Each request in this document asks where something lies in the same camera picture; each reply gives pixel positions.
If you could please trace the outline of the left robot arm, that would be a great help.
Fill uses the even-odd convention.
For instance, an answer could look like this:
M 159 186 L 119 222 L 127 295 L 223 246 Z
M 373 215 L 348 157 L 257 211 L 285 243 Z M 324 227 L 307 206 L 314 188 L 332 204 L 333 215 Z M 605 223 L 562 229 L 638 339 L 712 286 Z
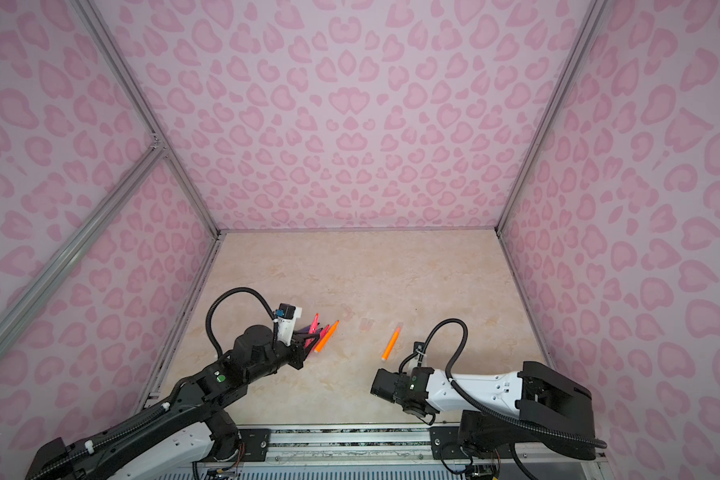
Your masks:
M 231 350 L 198 373 L 180 379 L 157 404 L 102 432 L 65 444 L 49 441 L 35 454 L 27 479 L 108 479 L 139 456 L 196 424 L 209 429 L 210 454 L 233 456 L 241 443 L 226 408 L 253 382 L 289 365 L 304 366 L 318 333 L 296 332 L 285 344 L 265 325 L 254 325 Z

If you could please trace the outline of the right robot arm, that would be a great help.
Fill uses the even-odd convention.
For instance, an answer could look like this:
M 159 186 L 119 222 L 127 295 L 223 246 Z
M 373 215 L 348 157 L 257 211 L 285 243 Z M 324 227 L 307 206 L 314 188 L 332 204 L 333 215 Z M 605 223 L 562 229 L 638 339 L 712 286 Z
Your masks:
M 457 445 L 473 454 L 541 443 L 557 454 L 591 461 L 606 448 L 596 438 L 591 392 L 536 361 L 524 362 L 520 371 L 452 379 L 431 367 L 410 373 L 380 369 L 370 393 L 429 425 L 439 414 L 459 412 Z

